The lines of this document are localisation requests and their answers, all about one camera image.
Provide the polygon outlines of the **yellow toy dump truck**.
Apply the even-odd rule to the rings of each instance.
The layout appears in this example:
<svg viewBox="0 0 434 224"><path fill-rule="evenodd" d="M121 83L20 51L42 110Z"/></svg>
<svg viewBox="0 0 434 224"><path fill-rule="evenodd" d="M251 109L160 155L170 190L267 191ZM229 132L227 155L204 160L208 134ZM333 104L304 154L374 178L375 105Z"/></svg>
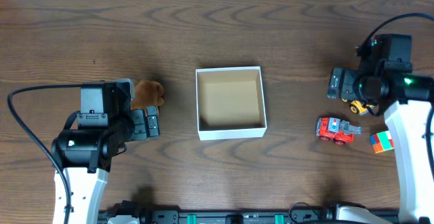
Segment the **yellow toy dump truck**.
<svg viewBox="0 0 434 224"><path fill-rule="evenodd" d="M352 113L358 115L365 115L366 113L369 113L370 109L373 110L375 108L374 105L368 105L365 102L360 102L358 100L342 99L342 101L349 105Z"/></svg>

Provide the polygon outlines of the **red toy fire truck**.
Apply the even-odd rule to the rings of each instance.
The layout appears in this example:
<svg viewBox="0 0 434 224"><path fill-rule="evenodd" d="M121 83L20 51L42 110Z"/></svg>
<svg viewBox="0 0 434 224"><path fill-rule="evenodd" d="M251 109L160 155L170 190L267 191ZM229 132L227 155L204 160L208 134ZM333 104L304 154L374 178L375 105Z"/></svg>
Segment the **red toy fire truck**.
<svg viewBox="0 0 434 224"><path fill-rule="evenodd" d="M322 141L333 141L337 145L346 145L353 142L356 134L362 133L362 128L337 117L320 117L315 132Z"/></svg>

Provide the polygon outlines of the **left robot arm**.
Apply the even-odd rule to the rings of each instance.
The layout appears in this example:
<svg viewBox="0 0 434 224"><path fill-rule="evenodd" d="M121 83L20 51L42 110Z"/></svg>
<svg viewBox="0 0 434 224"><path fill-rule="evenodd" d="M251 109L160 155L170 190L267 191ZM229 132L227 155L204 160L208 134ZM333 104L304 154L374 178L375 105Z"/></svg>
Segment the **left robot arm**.
<svg viewBox="0 0 434 224"><path fill-rule="evenodd" d="M79 111L52 143L54 223L96 223L112 159L127 142L159 136L158 108Z"/></svg>

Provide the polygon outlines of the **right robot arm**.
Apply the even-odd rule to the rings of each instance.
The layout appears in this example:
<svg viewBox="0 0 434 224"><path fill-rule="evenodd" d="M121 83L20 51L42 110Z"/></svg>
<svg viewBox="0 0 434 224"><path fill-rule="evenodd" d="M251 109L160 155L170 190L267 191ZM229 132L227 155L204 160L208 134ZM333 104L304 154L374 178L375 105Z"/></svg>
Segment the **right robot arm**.
<svg viewBox="0 0 434 224"><path fill-rule="evenodd" d="M335 68L329 98L358 98L378 105L391 133L402 223L433 221L433 78L407 71Z"/></svg>

